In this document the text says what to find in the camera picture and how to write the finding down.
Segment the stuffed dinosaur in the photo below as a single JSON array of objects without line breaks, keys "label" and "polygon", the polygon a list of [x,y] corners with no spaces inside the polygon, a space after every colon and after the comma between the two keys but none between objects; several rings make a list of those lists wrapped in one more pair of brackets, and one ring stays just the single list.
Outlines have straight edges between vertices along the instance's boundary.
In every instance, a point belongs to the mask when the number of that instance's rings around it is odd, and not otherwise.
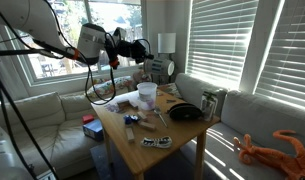
[{"label": "stuffed dinosaur", "polygon": [[236,146],[241,149],[239,159],[245,164],[251,164],[251,158],[255,158],[265,165],[283,170],[288,175],[288,180],[305,180],[305,148],[298,139],[283,135],[286,133],[294,134],[295,131],[278,130],[273,133],[273,136],[291,143],[297,153],[296,157],[275,149],[254,146],[251,144],[251,136],[246,134],[244,135],[245,145],[234,137]]}]

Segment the wooden table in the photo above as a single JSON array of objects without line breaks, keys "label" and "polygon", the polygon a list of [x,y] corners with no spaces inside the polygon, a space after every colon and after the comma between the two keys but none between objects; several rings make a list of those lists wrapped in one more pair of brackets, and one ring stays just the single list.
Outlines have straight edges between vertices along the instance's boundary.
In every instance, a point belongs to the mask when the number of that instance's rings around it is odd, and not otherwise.
[{"label": "wooden table", "polygon": [[[135,179],[144,179],[144,172],[168,157],[173,152],[180,149],[181,146],[197,137],[195,177],[202,179],[204,164],[204,149],[206,130],[219,121],[215,117],[212,121],[207,122],[199,120],[174,121],[166,113],[173,105],[184,102],[172,95],[159,91],[161,95],[157,96],[156,104],[162,110],[162,116],[165,119],[168,128],[164,126],[161,119],[153,111],[142,111],[147,117],[148,122],[156,125],[155,131],[143,129],[138,124],[134,124],[133,133],[135,141],[130,143],[127,140],[125,124],[123,117],[126,114],[136,115],[138,110],[132,106],[124,108],[124,113],[114,113],[106,109],[104,105],[92,104],[104,129],[105,145],[108,154],[108,160],[112,163],[110,139],[114,142],[125,163],[129,167]],[[109,104],[130,100],[131,103],[137,104],[138,92],[130,92],[116,96]],[[174,103],[167,103],[167,100],[176,100]],[[167,149],[141,146],[140,142],[144,137],[160,138],[170,136],[172,146]]]}]

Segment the carpet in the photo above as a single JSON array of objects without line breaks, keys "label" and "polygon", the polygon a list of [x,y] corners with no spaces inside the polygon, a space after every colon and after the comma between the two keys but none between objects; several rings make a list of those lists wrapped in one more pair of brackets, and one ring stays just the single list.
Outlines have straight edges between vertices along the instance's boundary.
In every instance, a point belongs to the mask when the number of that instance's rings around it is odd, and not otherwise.
[{"label": "carpet", "polygon": [[[113,143],[111,143],[113,165],[108,165],[104,144],[91,148],[91,154],[100,180],[131,180],[133,176]],[[194,166],[189,159],[195,157],[191,151],[183,154],[178,150],[144,173],[145,180],[192,180]],[[204,179],[219,179],[204,165]]]}]

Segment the robotic arm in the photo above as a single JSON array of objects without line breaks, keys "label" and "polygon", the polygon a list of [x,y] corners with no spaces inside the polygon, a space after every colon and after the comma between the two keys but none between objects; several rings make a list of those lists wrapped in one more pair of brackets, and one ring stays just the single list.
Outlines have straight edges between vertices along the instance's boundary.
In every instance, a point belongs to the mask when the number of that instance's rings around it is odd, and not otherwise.
[{"label": "robotic arm", "polygon": [[100,50],[106,50],[113,69],[117,69],[119,64],[118,54],[132,57],[136,63],[143,62],[145,58],[153,59],[140,42],[125,41],[123,29],[117,28],[112,37],[107,37],[102,27],[90,23],[82,26],[77,48],[68,46],[46,0],[0,0],[0,23],[30,34],[36,44],[49,52],[44,54],[49,57],[53,57],[50,52],[55,52],[93,65],[99,61]]}]

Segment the table leg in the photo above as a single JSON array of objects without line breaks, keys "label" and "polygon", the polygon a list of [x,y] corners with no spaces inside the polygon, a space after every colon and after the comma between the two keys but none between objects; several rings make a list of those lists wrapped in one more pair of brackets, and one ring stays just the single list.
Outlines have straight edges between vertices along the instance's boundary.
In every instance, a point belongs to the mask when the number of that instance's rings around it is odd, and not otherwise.
[{"label": "table leg", "polygon": [[104,143],[105,143],[105,148],[106,148],[106,153],[108,156],[108,162],[109,164],[112,164],[112,155],[111,155],[111,145],[110,145],[110,137],[108,135],[108,133],[106,133],[106,131],[104,131],[103,129],[103,133],[104,133]]},{"label": "table leg", "polygon": [[144,180],[144,174],[136,174],[134,175],[134,180]]},{"label": "table leg", "polygon": [[195,180],[201,180],[203,176],[205,139],[206,139],[206,131],[204,131],[197,137],[196,159],[195,159],[195,170],[194,170]]}]

